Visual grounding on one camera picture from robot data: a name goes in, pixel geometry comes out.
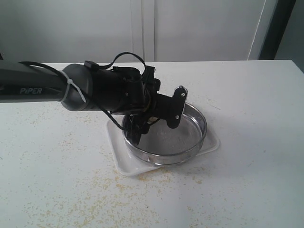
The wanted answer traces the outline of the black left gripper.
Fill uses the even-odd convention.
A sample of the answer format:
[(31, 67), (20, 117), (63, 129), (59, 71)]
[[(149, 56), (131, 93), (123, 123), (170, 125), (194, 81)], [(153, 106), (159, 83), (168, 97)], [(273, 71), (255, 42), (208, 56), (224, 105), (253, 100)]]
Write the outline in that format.
[(124, 135), (128, 142), (138, 145), (143, 134), (159, 119), (169, 127), (175, 126), (175, 97), (159, 94), (161, 82), (154, 77), (155, 68), (146, 66), (143, 74), (136, 68), (117, 67), (113, 73), (122, 79), (121, 95), (113, 114), (125, 115)]

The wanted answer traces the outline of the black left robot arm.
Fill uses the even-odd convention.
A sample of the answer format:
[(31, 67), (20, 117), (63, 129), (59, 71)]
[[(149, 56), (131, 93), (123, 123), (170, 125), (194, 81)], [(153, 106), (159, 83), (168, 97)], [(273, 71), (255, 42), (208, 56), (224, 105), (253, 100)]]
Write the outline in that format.
[(180, 113), (173, 98), (159, 94), (153, 67), (141, 73), (134, 67), (102, 67), (93, 62), (70, 64), (59, 71), (35, 62), (0, 63), (0, 101), (60, 102), (70, 111), (103, 111), (108, 117), (124, 115), (119, 125), (138, 144), (156, 121), (174, 129)]

